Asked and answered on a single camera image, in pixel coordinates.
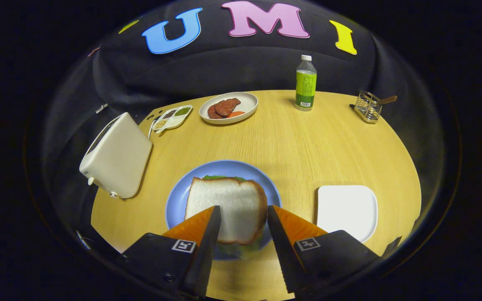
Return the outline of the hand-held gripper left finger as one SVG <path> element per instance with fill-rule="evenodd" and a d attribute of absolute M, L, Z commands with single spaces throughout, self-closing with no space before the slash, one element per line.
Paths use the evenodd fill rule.
<path fill-rule="evenodd" d="M 118 256 L 118 265 L 151 290 L 156 301 L 202 301 L 221 225 L 209 207 L 162 235 L 147 233 Z"/>

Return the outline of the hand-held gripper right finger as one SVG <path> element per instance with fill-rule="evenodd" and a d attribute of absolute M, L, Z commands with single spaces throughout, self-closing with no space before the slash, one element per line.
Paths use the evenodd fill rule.
<path fill-rule="evenodd" d="M 344 230 L 327 232 L 275 205 L 267 213 L 287 291 L 296 299 L 327 299 L 351 289 L 382 260 Z"/>

